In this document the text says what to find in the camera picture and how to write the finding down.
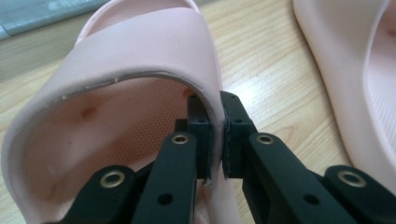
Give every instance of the screw hole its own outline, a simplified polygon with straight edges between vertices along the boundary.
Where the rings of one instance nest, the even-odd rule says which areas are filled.
[[[189,137],[183,134],[176,135],[172,138],[172,142],[175,144],[185,144],[189,141]]]
[[[367,185],[366,181],[361,176],[350,171],[338,172],[338,178],[355,188],[364,188]]]
[[[312,194],[305,194],[304,195],[304,200],[307,203],[310,203],[312,205],[318,205],[319,204],[319,199],[317,198],[317,196],[312,195]]]
[[[120,185],[125,179],[125,174],[121,171],[114,170],[105,173],[100,179],[100,185],[105,189],[112,189]]]
[[[256,140],[265,145],[270,145],[274,143],[274,138],[265,134],[257,136]]]
[[[173,201],[173,196],[172,194],[162,194],[158,197],[158,203],[161,205],[168,205],[169,203],[171,203]]]

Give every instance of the textured footbed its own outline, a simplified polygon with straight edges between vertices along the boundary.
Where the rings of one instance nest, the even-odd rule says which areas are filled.
[[[378,130],[396,160],[396,1],[390,2],[376,29],[367,83]]]
[[[154,161],[175,120],[187,117],[190,93],[179,82],[151,77],[64,99],[26,143],[24,180],[41,203],[30,209],[60,219],[94,172],[113,164],[137,171]]]

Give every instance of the light wooden surface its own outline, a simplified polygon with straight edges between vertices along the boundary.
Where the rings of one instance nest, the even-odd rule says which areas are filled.
[[[289,0],[201,1],[224,90],[239,95],[261,132],[274,133],[311,170],[349,164],[320,72]],[[0,139],[53,74],[90,15],[0,42]],[[243,223],[254,223],[235,181]],[[0,179],[0,223],[24,223]]]

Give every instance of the pink rubber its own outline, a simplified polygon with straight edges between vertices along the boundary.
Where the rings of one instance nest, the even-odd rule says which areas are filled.
[[[212,185],[197,185],[195,222],[240,222],[233,185],[219,166],[224,113],[217,54],[205,20],[190,0],[166,1],[161,10],[140,10],[142,2],[153,6],[119,0],[99,9],[8,128],[3,176],[28,223],[61,219],[103,167],[138,170],[155,160],[175,119],[186,118],[186,98],[193,92],[215,135]],[[120,18],[116,13],[133,9],[139,13],[114,21]]]
[[[353,164],[396,194],[396,1],[294,0]]]

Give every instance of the pink slide sandal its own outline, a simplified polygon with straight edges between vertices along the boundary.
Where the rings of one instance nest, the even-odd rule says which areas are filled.
[[[396,194],[396,1],[294,0],[353,164]]]
[[[219,166],[220,90],[212,37],[192,0],[110,1],[9,126],[7,188],[28,223],[60,220],[94,172],[154,161],[194,92],[215,136],[212,184],[197,184],[195,223],[239,223],[233,185]]]

